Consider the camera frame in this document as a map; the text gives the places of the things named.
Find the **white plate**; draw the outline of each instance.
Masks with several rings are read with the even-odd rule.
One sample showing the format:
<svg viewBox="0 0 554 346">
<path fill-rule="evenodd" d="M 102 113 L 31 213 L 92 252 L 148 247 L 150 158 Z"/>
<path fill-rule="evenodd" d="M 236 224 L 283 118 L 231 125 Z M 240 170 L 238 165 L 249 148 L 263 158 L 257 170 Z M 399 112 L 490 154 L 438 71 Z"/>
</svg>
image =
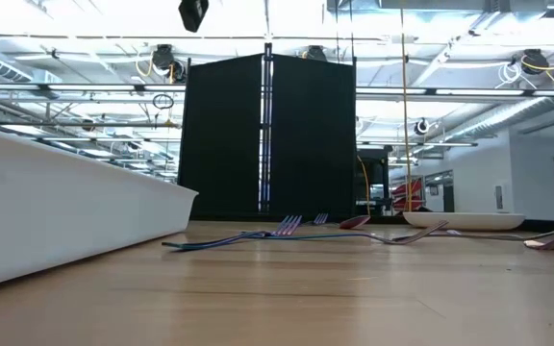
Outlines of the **white plate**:
<svg viewBox="0 0 554 346">
<path fill-rule="evenodd" d="M 474 212 L 404 212 L 405 219 L 415 227 L 429 227 L 446 220 L 446 229 L 466 231 L 508 231 L 520 226 L 523 214 Z"/>
</svg>

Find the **black speaker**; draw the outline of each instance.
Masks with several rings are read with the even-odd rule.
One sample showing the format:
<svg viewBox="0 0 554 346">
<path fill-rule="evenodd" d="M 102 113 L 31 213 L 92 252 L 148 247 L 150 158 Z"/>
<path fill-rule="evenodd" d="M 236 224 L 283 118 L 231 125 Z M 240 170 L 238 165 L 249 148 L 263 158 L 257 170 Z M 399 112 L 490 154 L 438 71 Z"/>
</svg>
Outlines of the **black speaker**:
<svg viewBox="0 0 554 346">
<path fill-rule="evenodd" d="M 183 0 L 179 5 L 179 13 L 183 19 L 183 25 L 189 32 L 197 32 L 209 9 L 209 0 Z"/>
</svg>

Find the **table surface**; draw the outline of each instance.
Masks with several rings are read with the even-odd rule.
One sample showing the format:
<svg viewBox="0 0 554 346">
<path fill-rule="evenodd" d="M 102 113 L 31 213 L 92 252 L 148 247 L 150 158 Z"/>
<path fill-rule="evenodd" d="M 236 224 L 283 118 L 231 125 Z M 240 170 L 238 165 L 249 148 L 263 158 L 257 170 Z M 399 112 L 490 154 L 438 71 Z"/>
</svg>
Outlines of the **table surface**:
<svg viewBox="0 0 554 346">
<path fill-rule="evenodd" d="M 520 242 L 160 245 L 275 227 L 192 222 L 182 235 L 0 284 L 0 345 L 554 345 L 554 252 Z M 297 231 L 317 232 L 336 230 Z"/>
</svg>

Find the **wooden table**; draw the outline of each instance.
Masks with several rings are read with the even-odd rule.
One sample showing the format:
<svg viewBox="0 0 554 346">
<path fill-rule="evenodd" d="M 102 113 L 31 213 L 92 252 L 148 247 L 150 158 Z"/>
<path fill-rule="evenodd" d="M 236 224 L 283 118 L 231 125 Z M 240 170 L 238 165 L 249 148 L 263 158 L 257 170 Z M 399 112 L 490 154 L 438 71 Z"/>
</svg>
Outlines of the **wooden table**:
<svg viewBox="0 0 554 346">
<path fill-rule="evenodd" d="M 554 252 L 520 243 L 160 245 L 274 228 L 193 222 L 185 235 L 2 284 L 0 345 L 554 345 Z"/>
</svg>

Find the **black partition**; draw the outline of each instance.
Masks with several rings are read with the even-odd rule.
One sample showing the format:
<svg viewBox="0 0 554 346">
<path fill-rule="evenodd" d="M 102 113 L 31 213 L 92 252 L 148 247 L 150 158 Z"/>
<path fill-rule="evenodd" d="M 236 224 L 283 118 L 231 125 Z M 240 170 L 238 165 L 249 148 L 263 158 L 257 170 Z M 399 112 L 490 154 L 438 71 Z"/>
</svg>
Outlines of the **black partition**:
<svg viewBox="0 0 554 346">
<path fill-rule="evenodd" d="M 179 185 L 192 215 L 258 211 L 262 55 L 189 69 Z"/>
<path fill-rule="evenodd" d="M 273 56 L 271 214 L 352 214 L 354 68 Z"/>
</svg>

